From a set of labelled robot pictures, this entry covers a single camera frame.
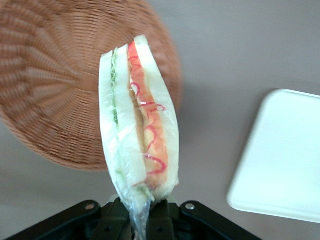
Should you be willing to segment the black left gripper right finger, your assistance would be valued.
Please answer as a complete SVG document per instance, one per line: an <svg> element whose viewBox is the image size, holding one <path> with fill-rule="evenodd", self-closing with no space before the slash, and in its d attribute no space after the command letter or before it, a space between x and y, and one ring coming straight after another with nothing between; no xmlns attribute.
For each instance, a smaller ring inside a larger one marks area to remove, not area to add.
<svg viewBox="0 0 320 240"><path fill-rule="evenodd" d="M146 226L147 240L174 240L175 233L167 200L155 205L149 214Z"/></svg>

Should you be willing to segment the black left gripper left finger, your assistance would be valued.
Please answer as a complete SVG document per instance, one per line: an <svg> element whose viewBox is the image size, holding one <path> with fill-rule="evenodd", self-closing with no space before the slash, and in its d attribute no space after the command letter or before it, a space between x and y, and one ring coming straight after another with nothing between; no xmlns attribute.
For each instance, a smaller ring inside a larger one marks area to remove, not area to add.
<svg viewBox="0 0 320 240"><path fill-rule="evenodd" d="M129 212L117 197L101 209L101 240L131 240L133 237Z"/></svg>

